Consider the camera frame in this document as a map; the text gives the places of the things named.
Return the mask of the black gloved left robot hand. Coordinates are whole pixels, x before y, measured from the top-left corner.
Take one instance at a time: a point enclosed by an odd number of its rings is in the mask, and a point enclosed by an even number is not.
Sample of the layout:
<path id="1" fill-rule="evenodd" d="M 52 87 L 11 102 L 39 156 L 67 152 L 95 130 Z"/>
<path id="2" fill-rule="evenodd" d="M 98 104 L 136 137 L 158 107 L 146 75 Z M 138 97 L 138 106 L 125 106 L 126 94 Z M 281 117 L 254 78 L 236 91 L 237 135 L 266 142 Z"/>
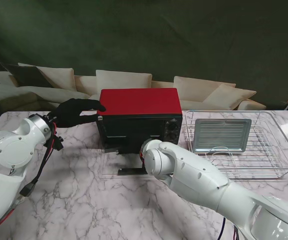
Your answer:
<path id="1" fill-rule="evenodd" d="M 77 125 L 96 122 L 98 114 L 80 115 L 83 111 L 106 111 L 106 108 L 98 100 L 72 98 L 61 103 L 56 109 L 47 114 L 50 122 L 59 128 L 70 128 Z"/>

